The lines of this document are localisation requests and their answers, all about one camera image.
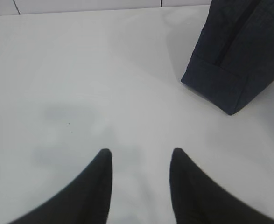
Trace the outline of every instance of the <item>table surface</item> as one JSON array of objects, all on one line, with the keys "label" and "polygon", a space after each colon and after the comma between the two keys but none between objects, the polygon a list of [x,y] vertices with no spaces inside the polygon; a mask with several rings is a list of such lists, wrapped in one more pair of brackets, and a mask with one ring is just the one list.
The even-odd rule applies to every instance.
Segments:
[{"label": "table surface", "polygon": [[172,150],[274,218],[274,82],[234,116],[180,83],[208,6],[0,17],[0,224],[113,153],[108,223],[174,224]]}]

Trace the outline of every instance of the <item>grout line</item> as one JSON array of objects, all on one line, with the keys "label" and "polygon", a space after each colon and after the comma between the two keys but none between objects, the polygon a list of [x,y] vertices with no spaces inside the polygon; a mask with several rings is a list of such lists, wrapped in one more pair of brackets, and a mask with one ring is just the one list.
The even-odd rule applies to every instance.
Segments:
[{"label": "grout line", "polygon": [[15,3],[15,0],[12,0],[12,1],[14,2],[14,6],[15,6],[15,8],[16,8],[18,14],[20,15],[21,13],[20,13],[19,8],[17,7],[17,5],[16,5],[16,3]]}]

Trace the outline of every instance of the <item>white table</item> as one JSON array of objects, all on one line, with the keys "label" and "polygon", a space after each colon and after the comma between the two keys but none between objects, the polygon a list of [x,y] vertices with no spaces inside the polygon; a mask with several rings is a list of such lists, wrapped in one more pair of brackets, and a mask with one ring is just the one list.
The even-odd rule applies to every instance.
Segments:
[{"label": "white table", "polygon": [[182,85],[208,6],[0,17],[0,224],[113,153],[110,224],[174,224],[172,150],[274,218],[274,83],[227,116]]}]

